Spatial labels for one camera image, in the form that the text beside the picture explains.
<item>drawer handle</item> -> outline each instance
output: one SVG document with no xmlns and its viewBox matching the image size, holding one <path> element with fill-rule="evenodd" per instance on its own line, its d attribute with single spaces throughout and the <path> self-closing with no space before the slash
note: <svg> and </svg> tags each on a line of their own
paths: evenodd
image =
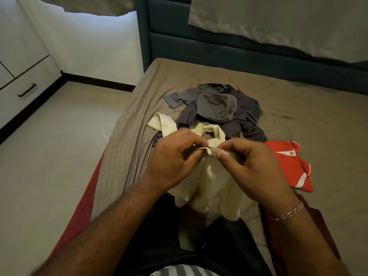
<svg viewBox="0 0 368 276">
<path fill-rule="evenodd" d="M 26 93 L 28 93 L 29 91 L 31 91 L 36 86 L 37 86 L 37 84 L 32 83 L 32 86 L 26 92 L 24 92 L 23 94 L 18 95 L 18 97 L 23 97 Z"/>
</svg>

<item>red and white bracelet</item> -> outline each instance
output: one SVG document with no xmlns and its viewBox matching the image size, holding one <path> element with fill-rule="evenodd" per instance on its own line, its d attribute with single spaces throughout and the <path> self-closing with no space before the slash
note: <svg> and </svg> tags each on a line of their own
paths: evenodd
<svg viewBox="0 0 368 276">
<path fill-rule="evenodd" d="M 287 213 L 287 214 L 285 214 L 285 215 L 283 215 L 281 217 L 278 217 L 278 218 L 271 217 L 271 219 L 272 220 L 275 220 L 275 221 L 285 220 L 287 218 L 290 218 L 295 213 L 299 212 L 303 207 L 304 207 L 304 203 L 301 201 L 300 204 L 297 206 L 297 208 L 295 208 L 294 210 L 292 210 L 289 213 Z"/>
</svg>

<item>white floor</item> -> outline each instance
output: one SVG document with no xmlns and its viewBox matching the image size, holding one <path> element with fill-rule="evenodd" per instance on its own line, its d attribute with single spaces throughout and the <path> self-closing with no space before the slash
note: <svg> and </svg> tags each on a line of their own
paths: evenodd
<svg viewBox="0 0 368 276">
<path fill-rule="evenodd" d="M 130 97 L 68 82 L 0 145 L 0 275 L 46 260 Z"/>
</svg>

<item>gray striped cloth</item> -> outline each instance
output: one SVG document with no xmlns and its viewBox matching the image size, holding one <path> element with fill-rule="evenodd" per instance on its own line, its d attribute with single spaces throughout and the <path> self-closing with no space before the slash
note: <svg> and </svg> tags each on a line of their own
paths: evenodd
<svg viewBox="0 0 368 276">
<path fill-rule="evenodd" d="M 218 276 L 218 275 L 202 267 L 180 264 L 164 267 L 152 273 L 150 276 Z"/>
</svg>

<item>dark teal headboard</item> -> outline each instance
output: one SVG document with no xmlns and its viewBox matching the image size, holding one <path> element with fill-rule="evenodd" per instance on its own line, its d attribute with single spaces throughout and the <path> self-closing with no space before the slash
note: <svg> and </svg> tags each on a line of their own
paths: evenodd
<svg viewBox="0 0 368 276">
<path fill-rule="evenodd" d="M 156 58 L 368 94 L 368 61 L 345 63 L 188 25 L 191 0 L 136 0 L 144 70 Z"/>
</svg>

